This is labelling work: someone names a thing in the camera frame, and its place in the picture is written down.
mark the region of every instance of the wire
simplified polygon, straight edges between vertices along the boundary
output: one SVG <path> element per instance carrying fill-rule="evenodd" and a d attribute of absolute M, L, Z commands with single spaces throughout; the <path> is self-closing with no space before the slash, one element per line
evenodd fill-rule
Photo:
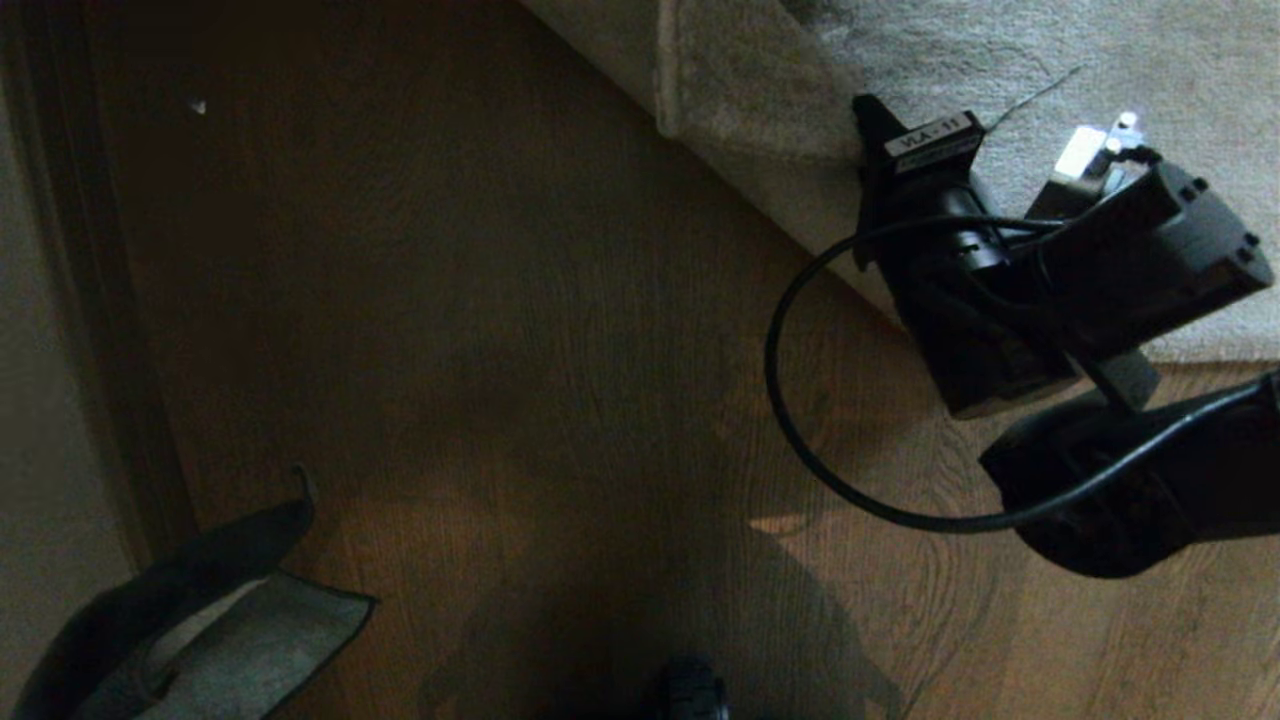
<path fill-rule="evenodd" d="M 982 281 L 973 275 L 973 273 L 961 272 L 959 274 L 961 282 L 975 292 L 978 297 L 987 305 L 987 311 L 992 314 L 997 320 L 1005 323 L 1044 323 L 1052 320 L 1053 306 L 1051 301 L 1044 301 L 1039 304 L 1025 304 L 1014 302 L 1007 297 L 1002 297 L 987 287 Z"/>
<path fill-rule="evenodd" d="M 1061 77 L 1059 77 L 1053 82 L 1046 85 L 1044 87 L 1037 90 L 1036 92 L 1032 92 L 1030 95 L 1023 97 L 1018 102 L 1014 102 L 1007 110 L 1005 110 L 998 118 L 996 118 L 996 122 L 991 123 L 991 127 L 987 128 L 987 135 L 991 135 L 991 133 L 996 132 L 996 128 L 998 128 L 1005 120 L 1007 120 L 1010 115 L 1012 115 L 1018 110 L 1021 110 L 1023 108 L 1030 105 L 1032 102 L 1039 100 L 1044 95 L 1048 95 L 1050 92 L 1057 90 L 1059 87 L 1062 86 L 1062 83 L 1065 83 L 1066 81 L 1069 81 L 1073 77 L 1075 77 L 1076 73 L 1079 73 L 1080 70 L 1083 70 L 1087 67 L 1088 67 L 1088 63 L 1083 63 L 1083 64 L 1075 65 L 1070 70 L 1066 70 L 1065 74 L 1062 74 Z"/>
<path fill-rule="evenodd" d="M 786 292 L 782 293 L 782 299 L 778 300 L 778 305 L 773 310 L 769 332 L 764 340 L 764 383 L 769 391 L 769 404 L 773 406 L 773 415 L 777 418 L 778 425 L 782 428 L 782 434 L 786 436 L 787 442 L 791 445 L 791 450 L 794 450 L 796 456 L 800 457 L 800 461 L 805 465 L 805 468 L 808 468 L 809 471 L 823 482 L 823 484 L 847 502 L 870 512 L 872 515 L 876 515 L 877 518 L 888 520 L 895 525 L 904 525 L 932 533 L 977 534 L 1016 528 L 1019 525 L 1044 519 L 1048 515 L 1052 515 L 1066 506 L 1098 492 L 1151 455 L 1151 452 L 1160 447 L 1160 445 L 1190 430 L 1197 424 L 1203 421 L 1204 418 L 1217 413 L 1219 410 L 1249 398 L 1254 392 L 1252 386 L 1226 392 L 1221 397 L 1197 407 L 1194 411 L 1184 415 L 1183 418 L 1179 418 L 1147 442 L 1130 450 L 1128 454 L 1106 468 L 1097 470 L 1070 489 L 1018 510 L 995 512 L 991 515 L 970 515 L 964 518 L 924 515 L 887 505 L 870 497 L 869 495 L 863 493 L 861 491 L 855 489 L 831 468 L 828 468 L 809 447 L 804 437 L 800 434 L 800 430 L 796 428 L 795 421 L 791 419 L 791 411 L 787 409 L 786 401 L 782 398 L 782 387 L 778 382 L 778 343 L 782 338 L 782 328 L 786 322 L 787 313 L 791 310 L 791 305 L 795 302 L 796 296 L 800 295 L 800 291 L 803 291 L 805 286 L 808 286 L 809 282 L 818 275 L 818 273 L 829 265 L 832 260 L 847 252 L 855 243 L 879 241 L 909 232 L 941 232 L 947 229 L 954 231 L 982 227 L 1050 232 L 1061 227 L 1061 223 L 982 215 L 952 215 L 910 220 L 877 228 L 861 234 L 855 234 L 832 245 L 822 255 L 814 258 L 809 265 L 800 270 L 800 274 L 791 281 L 791 284 L 787 287 Z"/>

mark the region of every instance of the white tag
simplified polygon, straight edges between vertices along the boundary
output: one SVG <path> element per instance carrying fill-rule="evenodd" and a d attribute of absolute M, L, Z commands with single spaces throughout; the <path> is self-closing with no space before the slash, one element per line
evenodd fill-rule
<path fill-rule="evenodd" d="M 908 155 L 897 161 L 893 168 L 895 173 L 901 174 L 908 170 L 914 170 L 915 168 L 923 168 L 924 165 L 932 165 L 947 158 L 954 158 L 956 155 L 963 155 L 982 142 L 982 136 L 963 137 L 960 140 L 954 140 L 951 142 L 943 142 L 942 145 L 936 145 L 928 150 L 916 152 L 915 155 Z"/>
<path fill-rule="evenodd" d="M 1106 143 L 1107 133 L 1089 127 L 1075 128 L 1071 141 L 1066 143 L 1066 149 L 1057 158 L 1053 172 L 1074 181 L 1080 179 Z"/>
<path fill-rule="evenodd" d="M 973 123 L 969 120 L 969 115 L 964 113 L 942 118 L 886 142 L 884 151 L 888 152 L 890 158 L 897 158 L 931 142 L 937 142 L 943 137 L 952 136 L 968 127 L 973 127 Z"/>

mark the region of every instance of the gray cloth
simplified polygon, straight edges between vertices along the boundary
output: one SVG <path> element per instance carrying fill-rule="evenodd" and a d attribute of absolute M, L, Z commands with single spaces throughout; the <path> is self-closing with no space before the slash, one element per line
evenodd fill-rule
<path fill-rule="evenodd" d="M 909 123 L 963 109 L 993 122 L 1080 68 L 979 155 L 1006 213 L 1027 209 L 1076 126 L 1134 110 L 1148 141 L 1207 177 L 1280 261 L 1274 0 L 524 1 L 812 252 L 856 228 L 860 147 L 841 133 L 852 119 L 840 95 L 876 92 Z M 877 273 L 832 269 L 892 314 Z M 1280 291 L 1148 350 L 1162 361 L 1280 359 Z"/>
<path fill-rule="evenodd" d="M 74 720 L 264 717 L 353 638 L 372 601 L 275 573 L 214 603 L 172 657 L 148 644 L 113 673 Z"/>

